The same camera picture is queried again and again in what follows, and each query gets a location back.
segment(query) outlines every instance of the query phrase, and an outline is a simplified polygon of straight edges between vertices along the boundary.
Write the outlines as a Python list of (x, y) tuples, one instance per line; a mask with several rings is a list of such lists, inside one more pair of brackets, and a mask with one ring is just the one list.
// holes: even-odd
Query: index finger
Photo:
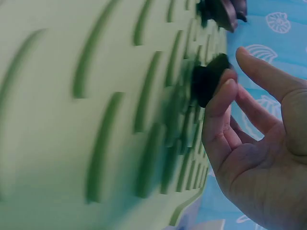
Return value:
[(232, 151), (224, 136), (224, 118), (236, 94), (237, 83), (233, 79), (228, 79), (206, 106), (202, 142), (215, 172)]
[(280, 103), (290, 92), (306, 88), (304, 80), (293, 77), (267, 62), (253, 57), (243, 47), (236, 51), (236, 59), (243, 72)]

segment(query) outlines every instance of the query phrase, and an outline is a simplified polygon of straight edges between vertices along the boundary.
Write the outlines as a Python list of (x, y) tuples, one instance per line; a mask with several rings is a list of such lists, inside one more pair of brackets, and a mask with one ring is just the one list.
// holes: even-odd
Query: black knob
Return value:
[(195, 66), (192, 73), (191, 95), (200, 107), (205, 108), (212, 99), (214, 91), (225, 69), (232, 65), (226, 54), (219, 54), (206, 67)]
[(231, 0), (231, 2), (236, 11), (236, 18), (244, 22), (247, 22), (248, 20), (246, 18), (246, 15), (248, 14), (248, 11), (247, 11), (246, 0)]
[(203, 27), (209, 19), (215, 20), (220, 27), (232, 33), (237, 27), (236, 10), (230, 0), (200, 0), (196, 11), (201, 16)]

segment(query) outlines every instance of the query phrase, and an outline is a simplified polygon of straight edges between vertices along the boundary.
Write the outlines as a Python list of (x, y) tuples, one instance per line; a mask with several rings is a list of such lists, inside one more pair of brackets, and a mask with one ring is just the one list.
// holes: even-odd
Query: blue patterned fabric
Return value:
[[(239, 22), (235, 33), (228, 34), (229, 60), (238, 72), (239, 83), (280, 119), (280, 104), (240, 70), (235, 53), (238, 47), (244, 46), (252, 55), (307, 79), (306, 15), (307, 0), (248, 0), (248, 23)], [(253, 138), (263, 137), (235, 103), (232, 114)], [(225, 198), (211, 169), (196, 224), (221, 219), (225, 220), (224, 230), (264, 230)]]

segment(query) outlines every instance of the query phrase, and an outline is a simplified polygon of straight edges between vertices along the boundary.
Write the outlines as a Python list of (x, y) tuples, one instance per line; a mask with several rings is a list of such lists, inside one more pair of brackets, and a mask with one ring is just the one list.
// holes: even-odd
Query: green textured wall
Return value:
[(0, 229), (160, 230), (204, 188), (195, 0), (0, 5)]

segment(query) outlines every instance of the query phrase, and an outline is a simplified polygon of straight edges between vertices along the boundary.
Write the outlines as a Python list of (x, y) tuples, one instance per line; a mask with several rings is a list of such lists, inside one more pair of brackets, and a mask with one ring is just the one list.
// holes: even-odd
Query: skin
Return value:
[[(202, 141), (218, 184), (243, 213), (269, 230), (307, 229), (307, 81), (239, 48), (241, 69), (281, 103), (279, 120), (227, 69), (206, 106)], [(231, 117), (236, 101), (265, 136), (256, 141)]]

